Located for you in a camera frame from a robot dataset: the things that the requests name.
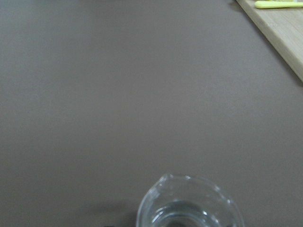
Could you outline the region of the clear glass measuring cup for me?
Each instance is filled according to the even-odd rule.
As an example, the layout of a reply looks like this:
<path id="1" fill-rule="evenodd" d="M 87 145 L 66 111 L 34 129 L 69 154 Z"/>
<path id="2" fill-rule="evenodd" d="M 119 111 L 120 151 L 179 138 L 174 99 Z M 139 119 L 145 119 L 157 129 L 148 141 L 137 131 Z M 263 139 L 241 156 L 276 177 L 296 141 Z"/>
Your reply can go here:
<path id="1" fill-rule="evenodd" d="M 138 208 L 138 227 L 243 227 L 233 198 L 202 177 L 164 174 Z"/>

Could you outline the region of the yellow plastic knife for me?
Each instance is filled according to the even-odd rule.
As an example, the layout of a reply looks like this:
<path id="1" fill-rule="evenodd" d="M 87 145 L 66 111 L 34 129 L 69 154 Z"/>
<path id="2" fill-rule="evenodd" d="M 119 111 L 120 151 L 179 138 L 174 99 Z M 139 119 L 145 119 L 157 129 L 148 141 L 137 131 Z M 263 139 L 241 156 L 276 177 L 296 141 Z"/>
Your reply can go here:
<path id="1" fill-rule="evenodd" d="M 273 1 L 273 0 L 258 0 L 254 3 L 257 9 L 282 9 L 282 8 L 302 8 L 302 2 L 293 1 Z"/>

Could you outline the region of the bamboo cutting board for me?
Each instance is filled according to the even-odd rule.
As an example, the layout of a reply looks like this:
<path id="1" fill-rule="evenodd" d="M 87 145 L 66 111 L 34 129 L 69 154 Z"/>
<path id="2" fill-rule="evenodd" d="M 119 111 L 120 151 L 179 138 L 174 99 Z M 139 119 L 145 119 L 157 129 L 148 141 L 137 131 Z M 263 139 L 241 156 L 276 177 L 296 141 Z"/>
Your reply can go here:
<path id="1" fill-rule="evenodd" d="M 254 0 L 239 0 L 237 3 L 302 80 L 303 9 L 258 9 Z"/>

